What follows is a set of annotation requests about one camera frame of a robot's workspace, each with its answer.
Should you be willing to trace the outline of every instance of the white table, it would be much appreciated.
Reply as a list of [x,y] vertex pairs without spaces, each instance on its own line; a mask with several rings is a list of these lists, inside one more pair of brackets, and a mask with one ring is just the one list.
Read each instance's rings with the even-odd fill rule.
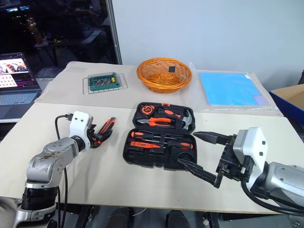
[[[69,203],[270,213],[243,193],[240,183],[223,178],[220,189],[186,171],[165,171],[127,164],[123,147],[133,128],[134,109],[35,103],[0,143],[0,196],[20,198],[29,160],[55,141],[54,119],[75,110],[90,113],[99,127],[117,117],[113,135],[99,148],[81,152],[67,167]],[[304,166],[304,144],[284,117],[195,113],[195,131],[226,135],[260,126],[267,139],[267,161]],[[70,122],[60,119],[61,137]],[[224,146],[196,139],[198,164],[215,173]],[[64,181],[60,184],[64,201]]]
[[[136,69],[137,66],[70,62],[66,68],[48,84],[36,102],[116,108],[136,108],[140,102],[157,102],[188,106],[197,112],[283,116],[254,73],[243,72],[251,77],[263,97],[268,101],[268,109],[262,107],[258,110],[253,110],[237,107],[235,110],[233,110],[233,108],[230,110],[220,110],[220,108],[214,110],[213,107],[208,105],[197,73],[194,73],[192,82],[187,87],[171,94],[157,94],[149,90],[138,79]],[[88,75],[107,72],[124,74],[128,88],[83,95],[83,78],[88,77]]]

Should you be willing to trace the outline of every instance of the tool kit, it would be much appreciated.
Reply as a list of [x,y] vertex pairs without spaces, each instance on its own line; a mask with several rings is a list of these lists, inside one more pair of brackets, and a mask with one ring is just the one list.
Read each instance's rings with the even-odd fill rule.
[[133,117],[135,126],[127,136],[123,158],[129,164],[184,170],[177,159],[197,163],[192,109],[184,106],[140,103]]

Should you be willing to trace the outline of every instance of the orange wicker basket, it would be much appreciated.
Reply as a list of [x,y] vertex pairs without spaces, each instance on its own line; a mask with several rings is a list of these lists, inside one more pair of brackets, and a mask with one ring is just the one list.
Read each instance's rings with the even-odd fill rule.
[[185,87],[192,73],[185,64],[173,58],[151,58],[137,68],[138,78],[152,91],[166,94]]

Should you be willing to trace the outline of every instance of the cable connector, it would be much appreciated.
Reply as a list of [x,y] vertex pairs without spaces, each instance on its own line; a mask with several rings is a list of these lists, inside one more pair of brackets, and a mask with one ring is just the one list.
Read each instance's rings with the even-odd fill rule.
[[73,114],[71,114],[71,113],[65,114],[65,118],[67,118],[67,120],[71,121],[73,118]]

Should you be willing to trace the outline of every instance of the hammer head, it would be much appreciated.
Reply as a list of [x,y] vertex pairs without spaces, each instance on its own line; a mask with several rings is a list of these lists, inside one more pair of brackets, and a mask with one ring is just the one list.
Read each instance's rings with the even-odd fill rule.
[[192,123],[192,116],[188,110],[187,110],[187,113],[188,113],[188,117],[184,116],[184,118],[182,119],[183,122],[185,122],[183,129],[186,129],[186,130],[188,130],[189,124]]

